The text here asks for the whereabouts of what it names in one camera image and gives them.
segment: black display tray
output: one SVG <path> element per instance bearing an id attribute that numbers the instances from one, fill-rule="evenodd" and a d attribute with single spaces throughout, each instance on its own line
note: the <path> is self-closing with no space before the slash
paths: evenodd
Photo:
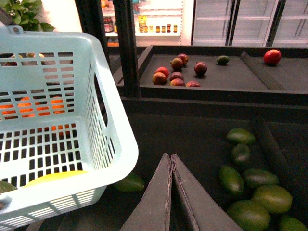
<path id="1" fill-rule="evenodd" d="M 294 198 L 290 214 L 308 225 L 308 107 L 165 99 L 123 98 L 122 102 L 139 147 L 134 172 L 146 185 L 163 153 L 177 154 L 226 208 L 234 198 L 224 192 L 217 176 L 219 166 L 229 163 L 233 148 L 225 136 L 232 128 L 244 128 L 257 136 L 250 145 L 252 167 L 268 169 L 280 178 Z M 53 230 L 118 231 L 142 195 L 108 186 L 96 204 L 68 213 Z M 243 198 L 249 195 L 246 191 Z M 46 220 L 40 230 L 51 230 L 54 219 Z M 172 217 L 170 230 L 177 230 Z"/>
<path id="2" fill-rule="evenodd" d="M 150 46 L 138 59 L 140 74 L 140 91 L 142 97 L 214 100 L 244 103 L 277 103 L 307 105 L 308 80 L 306 78 L 308 49 L 279 48 L 283 55 L 276 67 L 268 67 L 262 63 L 262 57 L 270 48 L 251 47 L 195 47 L 195 46 Z M 248 54 L 255 63 L 245 62 L 241 55 Z M 196 80 L 200 88 L 174 87 L 168 83 L 157 86 L 152 83 L 152 76 L 160 66 L 172 72 L 170 61 L 179 53 L 186 53 L 190 60 L 187 67 L 182 68 L 185 82 Z M 230 61 L 226 66 L 217 65 L 216 59 L 227 55 Z M 205 77 L 195 77 L 196 61 L 207 63 Z M 124 82 L 122 73 L 114 75 L 119 79 L 117 88 L 123 95 Z"/>

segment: yellow fruit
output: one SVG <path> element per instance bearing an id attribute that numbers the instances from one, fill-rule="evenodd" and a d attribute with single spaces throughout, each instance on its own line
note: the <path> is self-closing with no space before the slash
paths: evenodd
<path id="1" fill-rule="evenodd" d="M 42 177 L 39 177 L 39 178 L 36 178 L 30 181 L 24 187 L 26 188 L 26 187 L 30 187 L 30 186 L 37 185 L 37 184 L 51 182 L 54 180 L 60 180 L 63 178 L 72 177 L 72 176 L 80 175 L 83 173 L 87 173 L 87 171 L 70 171 L 70 172 L 51 173 L 51 174 L 48 174 L 48 175 L 45 175 L 45 176 L 42 176 Z"/>

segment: jar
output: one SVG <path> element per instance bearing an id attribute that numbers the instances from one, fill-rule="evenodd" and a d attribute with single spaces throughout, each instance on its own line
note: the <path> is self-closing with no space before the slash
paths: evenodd
<path id="1" fill-rule="evenodd" d="M 106 33 L 109 33 L 108 17 L 104 17 L 104 18 L 103 18 L 103 21 L 104 21 L 105 32 L 106 32 Z"/>
<path id="2" fill-rule="evenodd" d="M 108 24 L 109 24 L 109 32 L 114 31 L 114 22 L 112 21 L 111 17 L 108 17 Z"/>

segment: produce display bin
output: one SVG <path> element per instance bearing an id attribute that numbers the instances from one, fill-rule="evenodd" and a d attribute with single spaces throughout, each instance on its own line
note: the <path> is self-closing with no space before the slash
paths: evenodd
<path id="1" fill-rule="evenodd" d="M 252 132 L 251 167 L 268 169 L 293 196 L 289 214 L 308 225 L 308 107 L 166 99 L 122 100 L 139 147 L 134 172 L 150 181 L 163 153 L 177 154 L 211 195 L 226 209 L 234 197 L 218 181 L 218 168 L 230 163 L 232 128 Z M 67 214 L 59 231 L 118 231 L 143 192 L 122 193 L 108 186 L 98 203 Z M 240 198 L 250 198 L 246 190 Z M 171 207 L 170 230 L 177 231 Z M 275 231 L 275 218 L 267 231 Z"/>
<path id="2" fill-rule="evenodd" d="M 94 36 L 0 22 L 0 41 L 0 180 L 18 188 L 0 195 L 5 231 L 97 202 L 134 168 L 138 147 Z M 23 187 L 73 170 L 87 173 Z"/>
<path id="3" fill-rule="evenodd" d="M 188 100 L 212 100 L 243 103 L 278 103 L 306 105 L 308 97 L 307 68 L 308 49 L 280 48 L 282 60 L 275 67 L 262 63 L 263 55 L 270 48 L 251 47 L 196 47 L 151 46 L 138 59 L 140 91 L 142 97 Z M 158 86 L 152 82 L 155 70 L 165 66 L 170 74 L 170 61 L 178 54 L 189 56 L 182 68 L 184 81 L 195 80 L 200 88 Z M 227 65 L 218 65 L 216 59 L 227 55 Z M 207 64 L 203 78 L 196 78 L 197 61 Z M 123 81 L 117 84 L 123 95 Z"/>

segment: orange fruit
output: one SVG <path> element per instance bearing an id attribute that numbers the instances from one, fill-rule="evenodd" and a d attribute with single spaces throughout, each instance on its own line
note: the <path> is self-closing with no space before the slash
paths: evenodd
<path id="1" fill-rule="evenodd" d="M 65 124 L 64 127 L 65 127 L 65 128 L 69 128 L 69 125 L 68 125 L 68 124 Z M 62 129 L 63 129 L 63 126 L 62 126 L 62 125 L 59 125 L 59 126 L 58 126 L 58 129 L 59 129 L 59 130 L 62 130 Z M 52 126 L 52 127 L 51 127 L 51 130 L 52 130 L 52 131 L 56 131 L 56 130 L 57 130 L 57 126 Z M 64 135 L 63 132 L 59 132 L 59 136 L 63 136 L 63 135 Z"/>
<path id="2" fill-rule="evenodd" d="M 0 109 L 7 109 L 7 108 L 12 108 L 12 107 L 14 107 L 13 104 L 0 105 Z"/>
<path id="3" fill-rule="evenodd" d="M 56 99 L 56 100 L 51 100 L 51 103 L 52 104 L 63 103 L 63 100 L 61 98 Z M 64 108 L 64 105 L 63 104 L 57 104 L 57 105 L 53 105 L 52 108 L 53 109 L 60 109 L 60 108 Z M 61 110 L 61 111 L 55 111 L 53 113 L 54 114 L 60 114 L 60 113 L 64 113 L 64 112 L 65 112 L 64 110 Z"/>

